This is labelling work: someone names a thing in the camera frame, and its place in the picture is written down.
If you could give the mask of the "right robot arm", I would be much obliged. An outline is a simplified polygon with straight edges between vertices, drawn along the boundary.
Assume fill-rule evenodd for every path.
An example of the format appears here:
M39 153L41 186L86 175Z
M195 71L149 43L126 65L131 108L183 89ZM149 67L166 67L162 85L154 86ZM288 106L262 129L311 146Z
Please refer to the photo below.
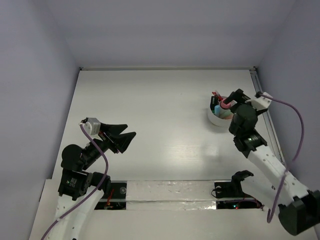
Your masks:
M268 223L277 215L282 227L297 236L320 223L320 192L294 177L255 129L258 116L268 111L272 101L267 92L259 91L252 99L237 89L221 102L222 108L233 113L228 130L235 147L266 178L260 180L250 171L240 171L232 176L230 190L235 196L246 193L256 198L268 208Z

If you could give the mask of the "green highlighter marker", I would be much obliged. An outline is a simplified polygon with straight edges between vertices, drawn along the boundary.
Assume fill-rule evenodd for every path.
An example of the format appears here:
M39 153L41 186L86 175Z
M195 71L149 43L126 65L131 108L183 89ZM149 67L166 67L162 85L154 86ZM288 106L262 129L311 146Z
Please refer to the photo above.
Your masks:
M233 116L234 114L232 112L225 112L224 114L221 114L219 117L223 120L231 120Z

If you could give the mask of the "white round container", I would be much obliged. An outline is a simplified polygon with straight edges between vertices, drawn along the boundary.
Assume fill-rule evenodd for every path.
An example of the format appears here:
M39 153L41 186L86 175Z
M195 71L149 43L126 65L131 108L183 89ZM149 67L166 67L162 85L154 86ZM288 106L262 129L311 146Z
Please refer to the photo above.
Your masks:
M232 119L229 120L224 120L220 118L220 115L224 114L225 112L230 113L230 110L224 110L224 109L220 109L220 114L219 115L215 115L214 114L214 109L210 108L210 104L211 101L209 103L209 107L207 108L207 117L209 119L209 121L218 127L223 127L223 128L228 128L231 124Z

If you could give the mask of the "red gel pen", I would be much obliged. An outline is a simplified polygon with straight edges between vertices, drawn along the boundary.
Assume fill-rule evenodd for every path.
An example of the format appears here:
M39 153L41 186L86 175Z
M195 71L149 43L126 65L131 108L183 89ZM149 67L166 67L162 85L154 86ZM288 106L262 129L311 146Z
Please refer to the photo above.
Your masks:
M223 100L222 96L220 95L220 93L219 93L218 91L213 91L212 94L213 94L215 97L217 97L217 98L219 99L219 101L222 101L222 100Z

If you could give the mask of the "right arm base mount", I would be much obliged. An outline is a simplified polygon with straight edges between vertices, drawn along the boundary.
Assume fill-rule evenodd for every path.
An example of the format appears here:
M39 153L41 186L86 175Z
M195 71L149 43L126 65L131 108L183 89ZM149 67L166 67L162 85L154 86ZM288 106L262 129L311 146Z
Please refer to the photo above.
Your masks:
M217 199L217 209L263 209L264 205L256 198L243 192L242 181L254 174L248 170L236 172L229 181L214 183L211 196Z

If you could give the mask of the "blue highlighter marker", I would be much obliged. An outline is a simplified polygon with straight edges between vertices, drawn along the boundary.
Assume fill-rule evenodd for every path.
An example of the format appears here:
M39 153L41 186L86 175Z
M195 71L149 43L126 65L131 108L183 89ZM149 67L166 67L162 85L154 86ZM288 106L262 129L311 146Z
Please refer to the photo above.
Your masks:
M214 107L214 114L218 116L220 114L220 111L221 111L221 107L219 105L216 105Z

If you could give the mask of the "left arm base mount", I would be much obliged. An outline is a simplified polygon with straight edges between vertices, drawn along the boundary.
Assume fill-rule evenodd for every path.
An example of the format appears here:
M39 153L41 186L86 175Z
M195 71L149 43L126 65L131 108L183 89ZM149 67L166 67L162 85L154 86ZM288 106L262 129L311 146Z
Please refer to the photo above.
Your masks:
M127 182L112 181L109 193L99 200L95 210L125 210L127 208Z

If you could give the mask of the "black green highlighter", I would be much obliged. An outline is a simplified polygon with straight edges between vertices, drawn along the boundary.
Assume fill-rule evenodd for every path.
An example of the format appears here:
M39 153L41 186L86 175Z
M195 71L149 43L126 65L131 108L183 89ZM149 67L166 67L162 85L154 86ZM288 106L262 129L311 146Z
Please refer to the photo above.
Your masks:
M210 108L211 109L215 109L215 106L217 106L219 104L219 99L217 96L211 96L211 100L210 100Z

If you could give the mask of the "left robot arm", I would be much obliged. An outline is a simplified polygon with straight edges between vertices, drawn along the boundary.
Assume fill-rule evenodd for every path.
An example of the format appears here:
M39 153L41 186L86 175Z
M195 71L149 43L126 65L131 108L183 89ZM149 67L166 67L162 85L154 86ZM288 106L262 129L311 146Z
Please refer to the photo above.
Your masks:
M85 147L70 144L62 151L54 222L43 240L81 239L100 199L112 193L106 151L124 153L137 135L124 132L126 124L105 124L94 117L83 119L79 127L89 142Z

